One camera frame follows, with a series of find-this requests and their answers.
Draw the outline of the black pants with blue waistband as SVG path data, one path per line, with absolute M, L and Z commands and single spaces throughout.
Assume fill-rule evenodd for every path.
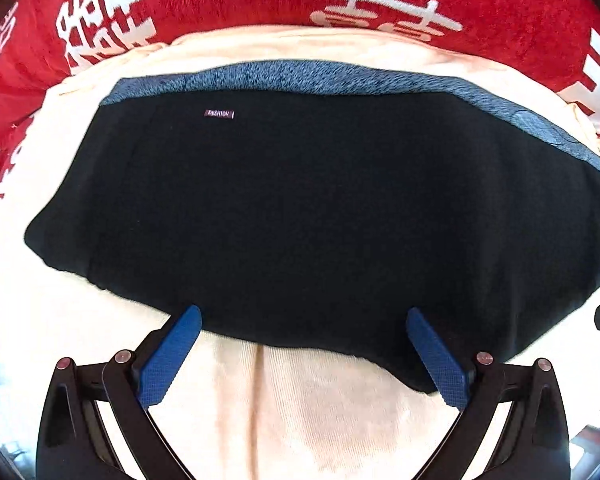
M 204 327 L 422 391 L 409 310 L 508 360 L 600 287 L 600 156 L 456 78 L 309 61 L 119 81 L 24 234 Z

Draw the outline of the cream embossed towel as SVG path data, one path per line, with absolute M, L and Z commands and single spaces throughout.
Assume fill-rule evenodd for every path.
M 600 154 L 592 120 L 503 64 L 362 29 L 250 26 L 140 47 L 45 93 L 0 180 L 0 442 L 33 450 L 58 359 L 105 361 L 166 318 L 46 266 L 26 226 L 58 189 L 99 102 L 126 77 L 240 62 L 324 60 L 463 78 L 533 110 Z M 455 418 L 378 366 L 209 333 L 152 411 L 201 479 L 380 479 L 418 471 Z

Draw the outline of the red blanket with white characters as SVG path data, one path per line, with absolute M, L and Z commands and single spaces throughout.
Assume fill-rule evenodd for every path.
M 336 0 L 5 0 L 0 18 L 0 151 L 48 88 L 94 63 L 186 32 L 242 25 L 392 26 L 408 31 L 408 15 L 370 5 L 364 18 L 338 14 Z M 422 6 L 429 0 L 400 0 Z M 459 30 L 430 24 L 415 37 L 436 47 L 512 66 L 562 92 L 588 114 L 600 135 L 594 81 L 583 67 L 600 64 L 600 9 L 592 0 L 434 0 Z

